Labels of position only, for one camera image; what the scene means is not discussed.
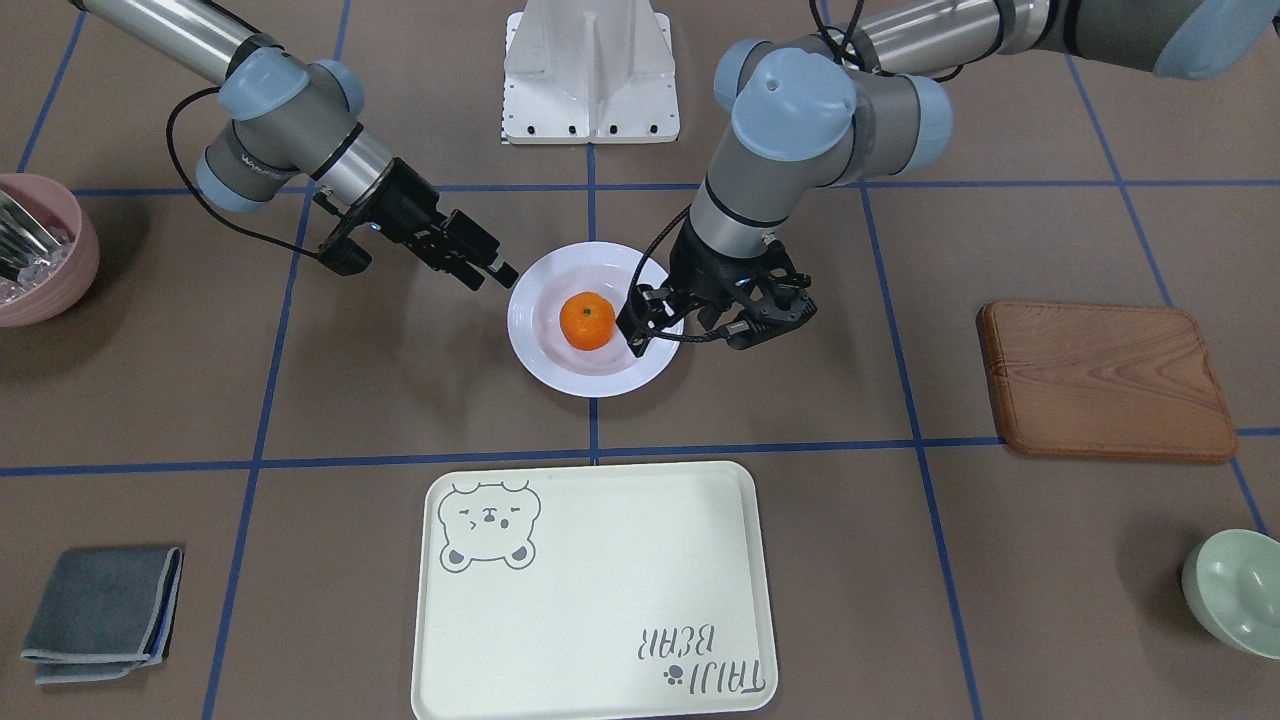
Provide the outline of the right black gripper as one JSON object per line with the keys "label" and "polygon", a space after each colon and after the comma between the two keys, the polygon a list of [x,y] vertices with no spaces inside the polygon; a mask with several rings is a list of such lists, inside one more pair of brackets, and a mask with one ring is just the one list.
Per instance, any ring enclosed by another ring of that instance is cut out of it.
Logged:
{"label": "right black gripper", "polygon": [[445,234],[454,246],[435,246],[444,215],[438,211],[439,193],[410,164],[394,158],[355,205],[367,209],[378,233],[411,251],[435,272],[453,275],[471,291],[480,290],[485,273],[502,287],[513,287],[518,272],[500,255],[500,242],[462,210],[453,210]]}

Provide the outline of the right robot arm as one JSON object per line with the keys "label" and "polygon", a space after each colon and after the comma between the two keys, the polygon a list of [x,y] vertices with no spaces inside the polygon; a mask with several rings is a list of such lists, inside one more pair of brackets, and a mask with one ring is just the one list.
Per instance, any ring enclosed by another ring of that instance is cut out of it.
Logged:
{"label": "right robot arm", "polygon": [[433,270],[471,290],[511,288],[518,272],[499,241],[463,211],[439,210],[436,190],[360,119],[364,87],[343,63],[303,63],[270,35],[214,1],[79,1],[77,8],[157,50],[209,82],[229,120],[202,151],[186,188],[220,223],[251,213],[297,176],[335,215],[312,258],[355,275],[371,258],[352,238],[370,225]]}

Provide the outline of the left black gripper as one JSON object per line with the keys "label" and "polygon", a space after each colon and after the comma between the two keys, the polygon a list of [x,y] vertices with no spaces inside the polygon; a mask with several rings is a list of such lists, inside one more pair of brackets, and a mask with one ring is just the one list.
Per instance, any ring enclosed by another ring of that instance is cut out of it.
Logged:
{"label": "left black gripper", "polygon": [[742,307],[769,300],[790,307],[808,293],[809,275],[795,265],[778,240],[765,243],[755,258],[731,258],[710,249],[685,222],[669,255],[666,287],[634,284],[628,310],[621,310],[616,325],[627,350],[640,359],[658,332],[689,315],[704,331],[728,331]]}

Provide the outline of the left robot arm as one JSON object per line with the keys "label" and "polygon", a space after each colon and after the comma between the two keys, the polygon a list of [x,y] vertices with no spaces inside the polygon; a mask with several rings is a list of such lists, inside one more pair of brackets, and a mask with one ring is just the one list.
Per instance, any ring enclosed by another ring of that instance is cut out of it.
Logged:
{"label": "left robot arm", "polygon": [[630,283],[616,324],[634,354],[652,340],[749,348],[817,306],[778,231],[803,195],[932,164],[954,131],[942,86],[995,55],[1060,53],[1162,78],[1207,79],[1277,19],[1275,1],[913,1],[790,44],[735,44],[716,69],[730,123],[659,284]]}

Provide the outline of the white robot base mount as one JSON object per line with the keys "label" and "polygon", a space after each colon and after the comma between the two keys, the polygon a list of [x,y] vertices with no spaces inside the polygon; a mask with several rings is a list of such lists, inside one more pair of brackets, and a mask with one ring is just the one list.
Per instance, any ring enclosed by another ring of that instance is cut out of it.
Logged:
{"label": "white robot base mount", "polygon": [[649,1],[530,1],[507,17],[504,50],[506,143],[681,135],[672,26]]}

